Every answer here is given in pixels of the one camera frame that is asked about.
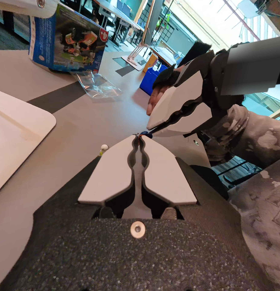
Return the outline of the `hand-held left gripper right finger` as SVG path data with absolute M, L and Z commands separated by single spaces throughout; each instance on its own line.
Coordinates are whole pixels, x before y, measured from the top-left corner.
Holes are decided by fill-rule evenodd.
M 195 205 L 197 199 L 177 159 L 163 145 L 141 136 L 145 190 L 171 206 Z

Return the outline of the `clear plastic bag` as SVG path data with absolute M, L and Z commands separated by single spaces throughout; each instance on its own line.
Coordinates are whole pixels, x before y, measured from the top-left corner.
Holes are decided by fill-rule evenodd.
M 92 71 L 75 71 L 71 75 L 80 83 L 88 96 L 94 99 L 118 98 L 122 91 L 100 74 Z

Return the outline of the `white display stand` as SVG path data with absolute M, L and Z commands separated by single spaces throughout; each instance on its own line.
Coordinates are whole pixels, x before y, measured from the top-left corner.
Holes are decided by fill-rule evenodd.
M 121 56 L 121 58 L 126 63 L 131 65 L 133 68 L 135 68 L 137 71 L 142 71 L 143 66 L 138 64 L 138 62 L 136 62 L 135 59 L 143 49 L 148 49 L 148 48 L 150 48 L 150 46 L 148 46 L 147 44 L 140 43 L 134 48 L 134 50 L 128 56 Z

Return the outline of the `long wooden office desk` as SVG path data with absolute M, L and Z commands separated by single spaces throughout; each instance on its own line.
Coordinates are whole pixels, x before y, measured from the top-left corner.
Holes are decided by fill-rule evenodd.
M 118 8 L 111 5 L 108 1 L 104 0 L 94 0 L 96 5 L 99 6 L 99 14 L 103 16 L 103 20 L 101 22 L 101 27 L 106 28 L 108 19 L 112 19 L 116 21 L 117 18 L 120 19 L 118 29 L 114 34 L 114 37 L 110 38 L 110 40 L 118 47 L 120 44 L 116 42 L 120 30 L 122 27 L 127 27 L 128 29 L 132 28 L 133 30 L 138 30 L 144 33 L 144 28 L 138 25 L 136 22 L 131 20 L 127 15 L 125 15 L 122 11 Z

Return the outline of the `orange cardboard box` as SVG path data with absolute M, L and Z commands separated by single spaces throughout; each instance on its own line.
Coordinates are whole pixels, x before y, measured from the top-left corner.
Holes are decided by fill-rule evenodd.
M 145 67 L 143 69 L 143 72 L 146 73 L 147 70 L 151 67 L 154 67 L 155 64 L 158 62 L 158 56 L 157 55 L 154 55 L 154 54 L 151 54 L 148 61 L 146 62 L 145 64 Z

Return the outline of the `tall black panel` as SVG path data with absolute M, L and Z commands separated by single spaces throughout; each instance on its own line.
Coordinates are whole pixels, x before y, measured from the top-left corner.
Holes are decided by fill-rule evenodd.
M 161 7 L 163 5 L 163 0 L 153 0 L 149 15 L 148 15 L 148 20 L 146 22 L 145 30 L 143 33 L 142 37 L 142 44 L 145 46 L 150 46 L 154 34 L 154 30 L 156 28 L 156 24 L 158 22 L 158 18 L 161 12 Z

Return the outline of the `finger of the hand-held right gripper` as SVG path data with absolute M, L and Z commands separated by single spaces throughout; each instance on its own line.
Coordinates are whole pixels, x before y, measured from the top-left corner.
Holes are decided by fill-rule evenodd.
M 152 135 L 156 137 L 172 137 L 190 134 L 210 118 L 212 118 L 211 109 L 206 104 L 201 103 L 196 106 L 191 114 L 180 117 L 174 123 L 156 127 L 152 130 Z
M 197 105 L 203 103 L 200 99 L 202 87 L 203 78 L 198 71 L 178 87 L 168 89 L 153 109 L 147 129 L 174 123 L 191 114 Z

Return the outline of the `white booklet stand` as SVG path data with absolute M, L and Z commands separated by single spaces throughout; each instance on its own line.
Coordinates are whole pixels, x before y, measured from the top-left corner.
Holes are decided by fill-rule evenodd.
M 58 1 L 0 1 L 0 10 L 38 18 L 54 15 Z M 56 125 L 45 110 L 0 91 L 0 189 Z

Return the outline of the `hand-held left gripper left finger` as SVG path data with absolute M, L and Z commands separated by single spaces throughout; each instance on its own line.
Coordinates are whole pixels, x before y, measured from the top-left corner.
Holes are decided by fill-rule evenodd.
M 78 202 L 104 205 L 127 191 L 134 181 L 137 135 L 131 135 L 110 147 L 100 157 Z

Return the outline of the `blue lego set box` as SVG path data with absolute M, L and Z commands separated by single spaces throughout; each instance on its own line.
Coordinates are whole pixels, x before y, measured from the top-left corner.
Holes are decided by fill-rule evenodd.
M 97 74 L 109 33 L 94 21 L 59 3 L 50 18 L 29 17 L 29 58 L 60 72 Z

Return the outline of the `person's right forearm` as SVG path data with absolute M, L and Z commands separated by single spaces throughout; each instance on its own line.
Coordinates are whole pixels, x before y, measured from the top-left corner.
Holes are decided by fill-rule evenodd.
M 235 104 L 203 133 L 210 138 L 204 147 L 213 165 L 237 156 L 262 169 L 280 171 L 280 120 Z

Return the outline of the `blue plastic bin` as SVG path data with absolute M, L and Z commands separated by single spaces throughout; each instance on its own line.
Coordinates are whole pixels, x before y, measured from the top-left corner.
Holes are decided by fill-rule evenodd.
M 142 82 L 139 86 L 139 88 L 144 91 L 146 94 L 148 94 L 149 96 L 151 96 L 152 92 L 153 92 L 153 83 L 155 82 L 156 78 L 158 77 L 158 75 L 164 71 L 165 69 L 167 69 L 167 67 L 165 65 L 161 65 L 159 69 L 155 69 L 154 67 L 149 67 L 145 73 L 144 78 L 142 79 Z

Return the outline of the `person's right hand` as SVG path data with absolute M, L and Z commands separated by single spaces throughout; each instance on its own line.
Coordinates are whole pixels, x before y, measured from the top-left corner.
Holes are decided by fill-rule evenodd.
M 159 102 L 163 94 L 173 86 L 168 86 L 166 84 L 159 84 L 154 89 L 149 98 L 146 115 L 150 116 L 156 104 Z

